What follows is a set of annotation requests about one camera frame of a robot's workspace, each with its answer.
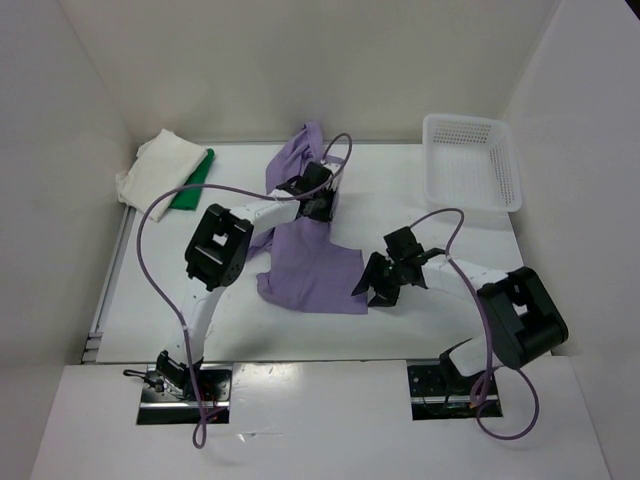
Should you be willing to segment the lavender t shirt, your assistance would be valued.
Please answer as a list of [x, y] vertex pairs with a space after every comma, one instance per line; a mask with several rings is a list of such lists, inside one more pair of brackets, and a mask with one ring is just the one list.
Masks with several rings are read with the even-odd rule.
[[[265, 188], [276, 186], [303, 172], [324, 153], [319, 122], [310, 121], [291, 137], [268, 164]], [[268, 253], [270, 270], [256, 276], [257, 292], [266, 302], [303, 313], [365, 315], [364, 295], [352, 290], [364, 273], [360, 250], [330, 241], [331, 225], [299, 218], [255, 237], [248, 257]]]

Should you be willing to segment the white t shirt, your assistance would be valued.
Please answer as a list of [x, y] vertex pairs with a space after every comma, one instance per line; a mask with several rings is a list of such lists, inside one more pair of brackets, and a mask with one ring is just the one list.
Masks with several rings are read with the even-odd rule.
[[132, 167], [116, 175], [118, 201], [144, 213], [159, 196], [184, 186], [207, 154], [206, 148], [162, 129], [139, 147]]

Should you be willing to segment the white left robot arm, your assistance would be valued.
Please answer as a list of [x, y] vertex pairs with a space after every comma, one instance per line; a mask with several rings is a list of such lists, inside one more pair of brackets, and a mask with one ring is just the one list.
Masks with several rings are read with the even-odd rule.
[[244, 269], [251, 240], [300, 217], [328, 223], [339, 183], [304, 199], [293, 197], [302, 179], [294, 177], [272, 192], [277, 198], [257, 200], [227, 209], [219, 204], [207, 208], [185, 252], [186, 292], [179, 309], [177, 333], [158, 355], [156, 372], [175, 398], [193, 398], [200, 385], [196, 370], [204, 359], [204, 342], [214, 310], [225, 289]]

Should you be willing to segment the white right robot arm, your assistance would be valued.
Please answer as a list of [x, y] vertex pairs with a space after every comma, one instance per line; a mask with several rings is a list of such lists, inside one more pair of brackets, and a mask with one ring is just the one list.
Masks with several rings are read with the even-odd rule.
[[373, 293], [371, 307], [392, 307], [405, 285], [444, 292], [480, 308], [484, 333], [445, 354], [439, 382], [450, 393], [468, 387], [488, 364], [512, 370], [565, 343], [569, 329], [538, 274], [455, 260], [432, 248], [407, 258], [373, 253], [354, 296]]

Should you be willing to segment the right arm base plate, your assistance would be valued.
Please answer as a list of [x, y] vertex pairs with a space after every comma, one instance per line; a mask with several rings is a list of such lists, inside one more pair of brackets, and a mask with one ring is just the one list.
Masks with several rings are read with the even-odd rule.
[[449, 375], [438, 360], [408, 362], [406, 369], [414, 421], [475, 417], [469, 393], [479, 374]]

